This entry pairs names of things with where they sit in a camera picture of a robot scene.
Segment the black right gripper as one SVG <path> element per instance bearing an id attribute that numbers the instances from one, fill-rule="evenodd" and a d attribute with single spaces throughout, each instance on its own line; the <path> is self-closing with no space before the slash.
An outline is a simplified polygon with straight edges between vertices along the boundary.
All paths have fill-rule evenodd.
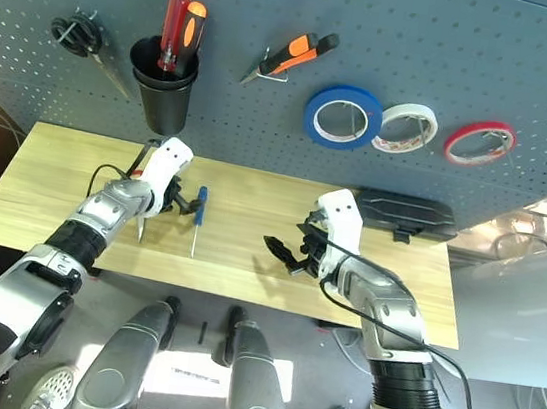
<path id="1" fill-rule="evenodd" d="M 297 224 L 299 230 L 304 234 L 300 251 L 305 255 L 305 258 L 301 261 L 298 261 L 293 256 L 291 250 L 278 238 L 272 236 L 263 237 L 268 250 L 284 264 L 290 274 L 294 275 L 303 270 L 310 276 L 319 276 L 320 263 L 328 246 L 328 234 L 321 227 L 324 219 L 324 212 L 317 209 L 310 211 L 306 219 L 302 223 Z"/>

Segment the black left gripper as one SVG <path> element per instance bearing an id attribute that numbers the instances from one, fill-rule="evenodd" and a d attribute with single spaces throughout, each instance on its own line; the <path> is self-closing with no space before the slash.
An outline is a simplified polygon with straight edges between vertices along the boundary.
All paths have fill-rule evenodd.
<path id="1" fill-rule="evenodd" d="M 201 199 L 195 198 L 191 201 L 186 200 L 180 194 L 180 191 L 182 190 L 180 183 L 180 177 L 172 177 L 172 180 L 169 182 L 166 190 L 164 191 L 163 205 L 161 207 L 162 213 L 170 212 L 174 207 L 178 208 L 181 216 L 195 214 L 198 211 L 198 207 L 201 206 Z"/>

